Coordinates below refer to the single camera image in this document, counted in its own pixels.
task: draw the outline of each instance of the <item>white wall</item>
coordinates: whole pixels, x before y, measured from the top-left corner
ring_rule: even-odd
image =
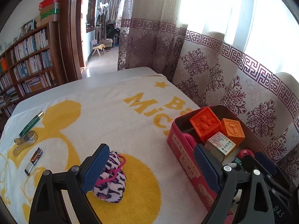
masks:
[[[83,0],[83,4],[81,6],[81,13],[82,13],[82,51],[83,51],[83,58],[85,62],[87,62],[88,56],[92,52],[92,40],[95,39],[95,30],[86,33],[86,16],[88,13],[88,0]]]
[[[22,0],[15,8],[2,31],[0,32],[0,44],[2,45],[2,53],[5,45],[8,48],[15,37],[19,37],[21,27],[28,21],[39,15],[38,5],[43,0]]]

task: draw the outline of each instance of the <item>white table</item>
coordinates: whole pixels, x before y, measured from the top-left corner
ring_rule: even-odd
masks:
[[[85,91],[98,86],[120,82],[137,76],[145,76],[151,74],[156,74],[156,72],[148,67],[138,67],[100,74],[93,77],[70,82],[39,93],[20,102],[13,111],[12,116],[73,93]]]

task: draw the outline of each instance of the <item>picture frame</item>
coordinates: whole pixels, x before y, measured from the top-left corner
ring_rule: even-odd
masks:
[[[28,21],[21,27],[21,34],[20,36],[23,37],[26,33],[34,30],[36,28],[36,22],[34,19]]]

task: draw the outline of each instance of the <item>wooden bookshelf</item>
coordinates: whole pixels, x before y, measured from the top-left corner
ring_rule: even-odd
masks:
[[[47,32],[47,40],[48,40],[48,45],[37,50],[34,51],[33,53],[25,56],[24,58],[15,61],[15,63],[13,63],[12,59],[11,59],[11,54],[10,54],[10,50],[14,49],[14,47],[16,45],[18,45],[19,43],[21,43],[22,41],[24,41],[25,39],[29,38],[30,36],[40,32],[41,30],[45,29]],[[35,56],[40,54],[41,52],[45,52],[46,50],[49,51],[49,56],[52,62],[52,66],[50,67],[46,67],[44,68],[43,64],[42,64],[42,69],[34,72],[32,74],[30,74],[29,76],[23,77],[19,80],[17,80],[17,77],[15,76],[14,73],[14,67],[16,67],[19,63],[24,62],[25,60],[28,60],[30,57]],[[50,22],[48,24],[45,24],[43,26],[40,26],[39,28],[28,32],[25,36],[23,36],[22,38],[18,39],[15,43],[13,43],[7,50],[4,51],[4,53],[2,55],[0,55],[0,58],[4,57],[6,60],[6,66],[7,69],[5,71],[3,71],[0,74],[0,77],[5,76],[5,73],[9,73],[12,84],[8,87],[6,87],[3,91],[0,91],[0,95],[2,95],[4,92],[6,92],[7,90],[9,90],[10,88],[14,87],[15,91],[17,92],[17,95],[19,97],[19,99],[15,100],[14,102],[10,102],[8,101],[5,105],[3,105],[2,107],[0,107],[0,110],[2,111],[2,113],[0,113],[0,131],[3,131],[3,128],[1,126],[4,127],[7,119],[9,118],[9,115],[7,115],[4,111],[5,108],[11,106],[11,105],[17,105],[19,102],[28,99],[36,94],[39,94],[41,92],[47,91],[51,88],[60,86],[62,84],[67,83],[67,79],[66,79],[66,75],[65,75],[65,70],[64,70],[64,65],[62,62],[62,58],[61,58],[61,50],[60,50],[60,42],[59,42],[59,31],[58,31],[58,22]],[[27,80],[30,80],[31,78],[35,77],[35,76],[39,76],[41,74],[47,73],[49,71],[53,72],[56,84],[55,85],[50,85],[49,87],[44,87],[40,90],[37,91],[33,91],[31,93],[25,94],[24,96],[22,96],[18,84],[22,84]]]

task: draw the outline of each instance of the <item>orange toy block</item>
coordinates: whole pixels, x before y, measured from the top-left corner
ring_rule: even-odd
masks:
[[[189,119],[202,143],[215,135],[218,131],[222,132],[222,125],[217,116],[209,107],[205,107],[196,115]]]
[[[236,146],[239,145],[245,139],[245,135],[239,121],[223,118],[221,120],[221,124],[223,134],[228,139],[233,141],[236,144]]]

